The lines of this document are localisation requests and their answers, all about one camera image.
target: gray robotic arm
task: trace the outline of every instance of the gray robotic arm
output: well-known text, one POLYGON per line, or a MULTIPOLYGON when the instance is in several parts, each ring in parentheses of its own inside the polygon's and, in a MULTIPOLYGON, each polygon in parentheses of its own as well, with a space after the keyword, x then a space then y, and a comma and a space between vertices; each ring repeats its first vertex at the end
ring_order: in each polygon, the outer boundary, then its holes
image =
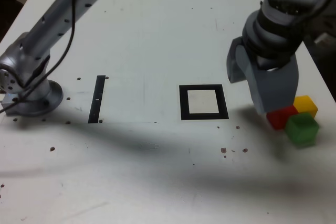
POLYGON ((295 52, 307 24, 335 0, 264 0, 227 57, 231 83, 247 80, 255 108, 270 112, 293 104, 298 67, 295 52))
POLYGON ((72 12, 72 0, 55 0, 31 31, 23 33, 1 55, 0 87, 6 91, 2 106, 7 115, 37 116, 61 103, 62 88, 45 76, 50 49, 70 29, 72 14, 77 21, 95 2, 76 0, 72 12))

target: black cable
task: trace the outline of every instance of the black cable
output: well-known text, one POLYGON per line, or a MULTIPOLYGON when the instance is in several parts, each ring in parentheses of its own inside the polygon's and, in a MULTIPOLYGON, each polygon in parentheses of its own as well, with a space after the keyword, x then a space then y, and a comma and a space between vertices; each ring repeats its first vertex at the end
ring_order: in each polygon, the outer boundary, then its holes
POLYGON ((68 42, 68 45, 64 51, 64 53, 62 54, 62 56, 59 58, 59 60, 56 62, 56 64, 43 76, 41 77, 41 79, 38 80, 38 82, 36 82, 33 87, 28 90, 28 92, 22 96, 21 98, 19 98, 16 102, 12 103, 11 105, 5 107, 4 109, 0 110, 0 114, 5 112, 6 110, 11 109, 12 107, 18 105, 21 102, 24 102, 27 97, 62 63, 62 61, 64 60, 65 56, 67 55, 72 40, 74 38, 74 34, 75 34, 75 23, 76 23, 76 0, 71 0, 71 35, 70 35, 70 39, 68 42))

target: table surface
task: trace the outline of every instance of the table surface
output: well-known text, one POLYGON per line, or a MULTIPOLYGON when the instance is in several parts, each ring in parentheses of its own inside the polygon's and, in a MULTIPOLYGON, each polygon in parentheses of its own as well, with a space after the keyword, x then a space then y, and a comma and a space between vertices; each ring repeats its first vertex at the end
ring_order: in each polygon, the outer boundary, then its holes
MULTIPOLYGON (((0 53, 53 1, 28 0, 0 53)), ((98 0, 50 77, 71 99, 39 118, 0 115, 0 223, 334 223, 336 104, 305 46, 297 95, 319 108, 312 148, 273 131, 247 83, 227 79, 259 2, 98 0), (88 124, 97 75, 109 77, 103 123, 88 124), (222 84, 229 120, 181 121, 182 84, 222 84)))

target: green cube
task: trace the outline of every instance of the green cube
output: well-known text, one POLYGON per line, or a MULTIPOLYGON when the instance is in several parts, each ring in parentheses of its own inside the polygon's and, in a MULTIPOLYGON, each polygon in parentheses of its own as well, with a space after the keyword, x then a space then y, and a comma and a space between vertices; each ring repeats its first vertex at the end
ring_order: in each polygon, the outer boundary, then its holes
POLYGON ((309 112, 289 117, 285 132, 297 147, 306 147, 315 144, 315 137, 319 125, 309 112))

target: black square marker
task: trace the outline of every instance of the black square marker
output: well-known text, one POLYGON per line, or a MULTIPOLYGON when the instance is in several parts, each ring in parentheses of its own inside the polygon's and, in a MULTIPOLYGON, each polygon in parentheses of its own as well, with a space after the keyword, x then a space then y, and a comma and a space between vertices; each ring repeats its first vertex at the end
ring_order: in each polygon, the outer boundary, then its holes
POLYGON ((213 120, 229 119, 223 87, 221 84, 210 85, 180 85, 181 120, 213 120), (218 106, 218 113, 190 113, 188 91, 190 90, 214 90, 218 106))

